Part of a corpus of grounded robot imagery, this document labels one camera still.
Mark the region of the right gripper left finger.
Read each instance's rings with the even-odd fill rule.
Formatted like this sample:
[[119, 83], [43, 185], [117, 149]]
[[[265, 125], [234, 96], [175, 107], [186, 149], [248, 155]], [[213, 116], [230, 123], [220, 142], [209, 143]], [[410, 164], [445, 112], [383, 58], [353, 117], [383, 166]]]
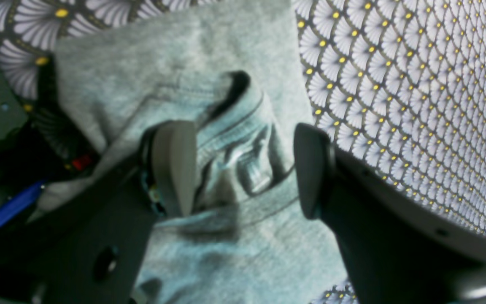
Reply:
[[127, 304], [154, 225], [192, 210], [197, 132], [148, 128], [137, 152], [56, 210], [0, 233], [0, 304]]

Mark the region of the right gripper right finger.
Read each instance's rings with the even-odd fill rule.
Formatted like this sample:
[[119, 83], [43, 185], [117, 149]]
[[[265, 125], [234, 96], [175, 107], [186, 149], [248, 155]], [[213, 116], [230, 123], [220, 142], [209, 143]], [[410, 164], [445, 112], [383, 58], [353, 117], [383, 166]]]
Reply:
[[486, 304], [486, 237], [416, 205], [334, 146], [294, 133], [303, 215], [335, 235], [361, 304]]

